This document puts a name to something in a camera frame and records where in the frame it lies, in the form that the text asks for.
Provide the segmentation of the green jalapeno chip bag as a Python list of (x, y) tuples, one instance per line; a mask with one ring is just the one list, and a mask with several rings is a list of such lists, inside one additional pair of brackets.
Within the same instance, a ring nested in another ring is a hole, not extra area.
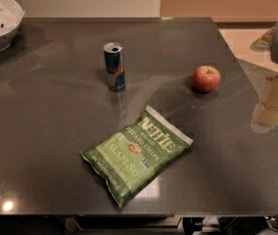
[(132, 124), (81, 152), (122, 207), (193, 140), (147, 106)]

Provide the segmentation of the red apple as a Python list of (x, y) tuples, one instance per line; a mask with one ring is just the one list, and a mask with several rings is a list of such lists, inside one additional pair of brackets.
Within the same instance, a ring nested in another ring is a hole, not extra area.
[(219, 71), (212, 66), (200, 66), (193, 74), (193, 86), (200, 92), (210, 93), (220, 82)]

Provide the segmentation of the blue silver energy drink can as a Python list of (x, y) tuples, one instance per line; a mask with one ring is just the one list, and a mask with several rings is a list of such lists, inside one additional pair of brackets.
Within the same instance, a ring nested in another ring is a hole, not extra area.
[(108, 76), (108, 86), (113, 91), (121, 91), (125, 87), (122, 50), (118, 42), (109, 42), (104, 45), (104, 58)]

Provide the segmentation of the white bowl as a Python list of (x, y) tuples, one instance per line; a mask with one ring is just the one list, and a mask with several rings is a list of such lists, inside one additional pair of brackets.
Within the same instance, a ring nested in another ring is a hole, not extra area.
[(3, 27), (0, 28), (0, 51), (5, 50), (11, 45), (11, 42), (15, 35), (17, 34), (17, 31), (20, 27), (20, 24), (22, 22), (23, 18), (21, 18), (17, 23), (13, 23), (11, 25), (8, 25), (7, 23), (4, 24)]

